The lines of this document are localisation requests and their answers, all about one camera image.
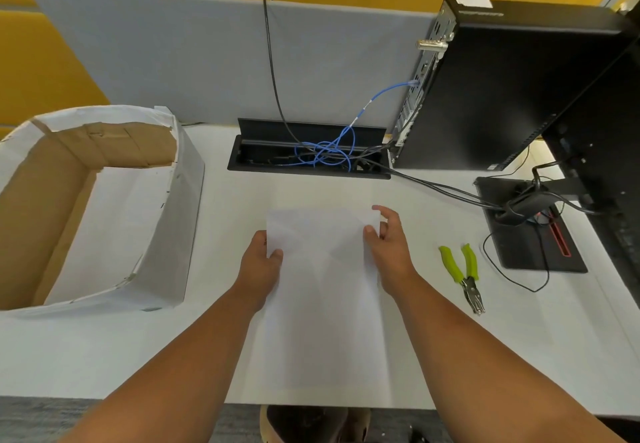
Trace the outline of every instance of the forearm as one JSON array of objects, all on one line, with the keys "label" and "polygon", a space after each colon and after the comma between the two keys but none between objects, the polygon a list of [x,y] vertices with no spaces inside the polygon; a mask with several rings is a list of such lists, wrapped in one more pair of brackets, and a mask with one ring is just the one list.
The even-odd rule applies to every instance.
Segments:
[{"label": "forearm", "polygon": [[209,441],[254,312],[231,288],[62,441]]},{"label": "forearm", "polygon": [[621,441],[423,279],[406,283],[396,302],[458,443]]}]

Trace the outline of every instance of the hand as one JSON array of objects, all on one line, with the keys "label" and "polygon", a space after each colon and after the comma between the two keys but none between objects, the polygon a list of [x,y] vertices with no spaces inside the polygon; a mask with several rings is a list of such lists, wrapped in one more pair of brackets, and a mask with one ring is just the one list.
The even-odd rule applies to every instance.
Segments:
[{"label": "hand", "polygon": [[257,312],[264,306],[276,285],[282,265],[282,250],[276,249],[267,258],[267,231],[257,231],[244,252],[240,272],[232,290],[245,297]]},{"label": "hand", "polygon": [[419,275],[413,267],[398,213],[382,205],[374,205],[372,209],[380,211],[387,222],[380,222],[380,237],[373,226],[365,226],[364,240],[376,261],[382,288],[396,298],[404,286],[419,278]]}]

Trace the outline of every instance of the gray carpet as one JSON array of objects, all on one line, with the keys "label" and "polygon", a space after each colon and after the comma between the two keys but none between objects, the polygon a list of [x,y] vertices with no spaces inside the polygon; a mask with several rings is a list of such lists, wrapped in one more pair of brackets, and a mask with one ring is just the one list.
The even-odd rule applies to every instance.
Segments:
[{"label": "gray carpet", "polygon": [[[0,397],[0,443],[48,443],[71,428],[95,404],[91,399]],[[210,443],[260,443],[260,407],[225,405]],[[405,443],[409,428],[420,429],[431,443],[451,439],[436,411],[374,409],[367,441]]]}]

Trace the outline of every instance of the cardboard box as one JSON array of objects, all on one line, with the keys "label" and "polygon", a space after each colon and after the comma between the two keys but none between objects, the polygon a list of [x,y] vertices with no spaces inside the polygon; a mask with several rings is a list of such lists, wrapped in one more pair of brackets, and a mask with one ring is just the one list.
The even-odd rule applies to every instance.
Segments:
[{"label": "cardboard box", "polygon": [[167,108],[40,115],[0,141],[0,310],[179,304],[204,163]]}]

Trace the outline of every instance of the white desk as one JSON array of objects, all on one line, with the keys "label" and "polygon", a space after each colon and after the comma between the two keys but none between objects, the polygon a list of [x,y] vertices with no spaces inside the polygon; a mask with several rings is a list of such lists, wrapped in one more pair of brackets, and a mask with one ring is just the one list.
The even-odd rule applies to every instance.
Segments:
[{"label": "white desk", "polygon": [[[588,265],[587,275],[553,273],[538,294],[508,283],[479,247],[487,235],[481,209],[398,179],[364,180],[229,172],[236,128],[196,126],[189,135],[206,164],[191,271],[183,304],[156,312],[75,316],[54,320],[0,317],[0,395],[103,398],[191,324],[236,277],[252,233],[265,228],[269,209],[303,206],[397,210],[416,268],[466,313],[459,285],[442,265],[437,246],[470,243],[478,255],[479,289],[486,313],[478,322],[596,414],[640,415],[640,310],[583,214],[564,217]],[[545,160],[532,147],[529,162]],[[482,172],[409,172],[474,191]],[[523,168],[523,177],[530,168]],[[495,256],[492,243],[488,251]],[[537,286],[544,273],[510,272]],[[258,315],[251,325],[230,403],[433,408],[417,359],[393,301],[382,294],[391,399],[366,387],[274,390],[260,379],[252,351]]]}]

